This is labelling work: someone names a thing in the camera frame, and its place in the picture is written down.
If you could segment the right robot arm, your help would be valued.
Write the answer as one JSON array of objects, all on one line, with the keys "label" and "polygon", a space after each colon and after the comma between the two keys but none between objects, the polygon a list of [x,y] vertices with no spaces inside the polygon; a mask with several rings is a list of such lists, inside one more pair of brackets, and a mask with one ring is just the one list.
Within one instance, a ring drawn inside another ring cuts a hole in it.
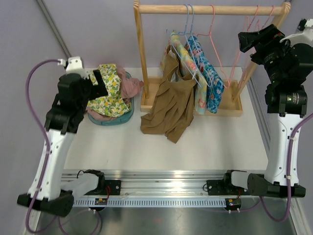
[{"label": "right robot arm", "polygon": [[264,66],[270,83],[265,100],[271,123],[268,165],[264,174],[229,170],[222,181],[223,191],[233,194],[239,188],[250,195],[304,197],[306,190],[297,176],[298,137],[308,120],[308,96],[304,82],[313,70],[313,22],[302,19],[298,31],[286,36],[269,25],[256,32],[240,32],[239,48],[251,48],[252,62]]}]

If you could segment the teal plastic basin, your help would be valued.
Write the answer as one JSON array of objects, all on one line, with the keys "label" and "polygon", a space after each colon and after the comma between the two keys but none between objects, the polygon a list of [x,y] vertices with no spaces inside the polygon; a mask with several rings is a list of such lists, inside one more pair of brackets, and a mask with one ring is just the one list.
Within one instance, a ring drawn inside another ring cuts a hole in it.
[{"label": "teal plastic basin", "polygon": [[117,68],[118,76],[121,78],[121,95],[126,105],[130,105],[129,111],[118,117],[102,115],[91,108],[87,108],[89,120],[99,126],[113,126],[128,122],[134,114],[134,96],[138,94],[137,88],[141,86],[141,81],[137,81],[122,67]]}]

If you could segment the blue floral skirt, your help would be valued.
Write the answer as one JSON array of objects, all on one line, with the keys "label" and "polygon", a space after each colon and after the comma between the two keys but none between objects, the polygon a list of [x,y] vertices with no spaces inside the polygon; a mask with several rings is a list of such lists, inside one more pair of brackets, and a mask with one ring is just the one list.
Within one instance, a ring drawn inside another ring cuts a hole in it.
[{"label": "blue floral skirt", "polygon": [[185,49],[188,50],[191,57],[194,56],[198,69],[208,83],[206,92],[206,109],[209,112],[216,114],[222,100],[224,82],[206,58],[198,38],[195,35],[191,35],[188,38],[188,42],[190,46],[186,43]]}]

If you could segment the yellow lemon print skirt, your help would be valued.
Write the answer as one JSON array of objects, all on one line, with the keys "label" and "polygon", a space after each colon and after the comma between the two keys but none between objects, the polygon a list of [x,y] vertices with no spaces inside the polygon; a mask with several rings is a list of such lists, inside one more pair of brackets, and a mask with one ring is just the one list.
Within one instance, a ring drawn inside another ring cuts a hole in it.
[{"label": "yellow lemon print skirt", "polygon": [[112,118],[120,117],[132,109],[131,103],[126,103],[121,95],[121,78],[117,74],[116,64],[101,64],[97,68],[108,91],[107,96],[101,96],[88,102],[88,108],[97,113]]}]

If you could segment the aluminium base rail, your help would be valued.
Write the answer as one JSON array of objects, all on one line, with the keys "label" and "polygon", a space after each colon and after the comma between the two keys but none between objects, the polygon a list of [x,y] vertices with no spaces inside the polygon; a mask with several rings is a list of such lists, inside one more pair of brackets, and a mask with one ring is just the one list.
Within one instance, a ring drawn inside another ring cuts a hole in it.
[{"label": "aluminium base rail", "polygon": [[107,203],[101,196],[82,196],[74,207],[97,208],[222,208],[227,194],[210,195],[209,180],[219,180],[220,170],[123,171],[104,170],[107,180],[120,180],[119,195],[111,194]]}]

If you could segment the pink pleated skirt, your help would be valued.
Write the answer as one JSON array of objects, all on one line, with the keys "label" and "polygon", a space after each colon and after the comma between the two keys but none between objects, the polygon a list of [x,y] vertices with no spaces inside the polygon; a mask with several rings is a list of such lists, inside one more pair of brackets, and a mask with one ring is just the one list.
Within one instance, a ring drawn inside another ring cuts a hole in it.
[{"label": "pink pleated skirt", "polygon": [[140,93],[144,82],[128,77],[116,64],[101,64],[97,68],[108,91],[88,102],[86,111],[96,121],[112,121],[132,110],[131,99]]}]

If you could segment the brown pleated skirt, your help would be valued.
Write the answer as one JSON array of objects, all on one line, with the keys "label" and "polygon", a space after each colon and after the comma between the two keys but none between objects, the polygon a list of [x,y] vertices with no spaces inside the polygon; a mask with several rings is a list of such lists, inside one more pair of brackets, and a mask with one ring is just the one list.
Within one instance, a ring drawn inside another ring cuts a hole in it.
[{"label": "brown pleated skirt", "polygon": [[170,46],[163,58],[163,77],[156,93],[152,110],[141,117],[143,134],[164,134],[177,143],[193,121],[195,79],[181,75],[179,58]]}]

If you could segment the pastel floral skirt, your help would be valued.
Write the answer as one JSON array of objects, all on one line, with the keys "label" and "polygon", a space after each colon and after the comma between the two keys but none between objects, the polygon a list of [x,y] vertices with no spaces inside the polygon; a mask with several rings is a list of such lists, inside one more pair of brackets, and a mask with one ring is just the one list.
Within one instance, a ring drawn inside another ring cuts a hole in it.
[{"label": "pastel floral skirt", "polygon": [[192,75],[196,79],[196,89],[195,89],[195,111],[199,115],[204,115],[206,111],[206,95],[207,95],[207,81],[201,74],[195,60],[189,54],[188,50],[185,49],[183,44],[179,40],[179,36],[175,30],[170,34],[168,47],[164,50],[163,56],[160,62],[160,70],[164,72],[166,54],[168,51],[177,53],[177,59],[180,65],[181,75]]}]

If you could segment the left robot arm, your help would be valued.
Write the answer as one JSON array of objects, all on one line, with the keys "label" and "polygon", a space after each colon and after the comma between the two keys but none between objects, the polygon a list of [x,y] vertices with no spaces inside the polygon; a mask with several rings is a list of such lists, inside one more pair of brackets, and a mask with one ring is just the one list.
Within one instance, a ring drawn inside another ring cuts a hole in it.
[{"label": "left robot arm", "polygon": [[74,181],[61,184],[67,154],[88,102],[108,94],[98,70],[95,75],[96,86],[84,69],[74,69],[60,77],[58,93],[46,114],[40,164],[28,192],[18,196],[19,205],[65,217],[75,199],[89,192],[102,194],[105,191],[105,174],[99,170],[86,170]]}]

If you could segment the wooden clothes rack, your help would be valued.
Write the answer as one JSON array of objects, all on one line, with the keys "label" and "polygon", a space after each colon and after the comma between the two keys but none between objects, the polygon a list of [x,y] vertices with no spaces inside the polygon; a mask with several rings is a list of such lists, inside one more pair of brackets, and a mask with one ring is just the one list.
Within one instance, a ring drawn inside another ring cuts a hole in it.
[{"label": "wooden clothes rack", "polygon": [[[140,1],[135,0],[133,3],[134,19],[137,30],[137,38],[139,45],[139,54],[141,61],[142,77],[144,81],[144,90],[141,97],[141,112],[150,112],[157,93],[157,88],[161,83],[160,77],[149,76],[147,73],[147,63],[144,47],[144,34],[142,28],[142,14],[187,14],[187,8],[183,5],[152,5],[141,4]],[[235,16],[269,16],[274,17],[272,24],[280,27],[285,21],[287,15],[291,10],[291,3],[284,2],[281,6],[194,6],[194,13],[196,15],[235,15]],[[247,82],[253,75],[257,65],[253,62],[249,63],[246,74],[237,82],[232,81],[230,88],[223,93],[221,107],[216,114],[209,111],[205,112],[206,116],[219,117],[240,117],[243,114],[240,94],[245,88]]]}]

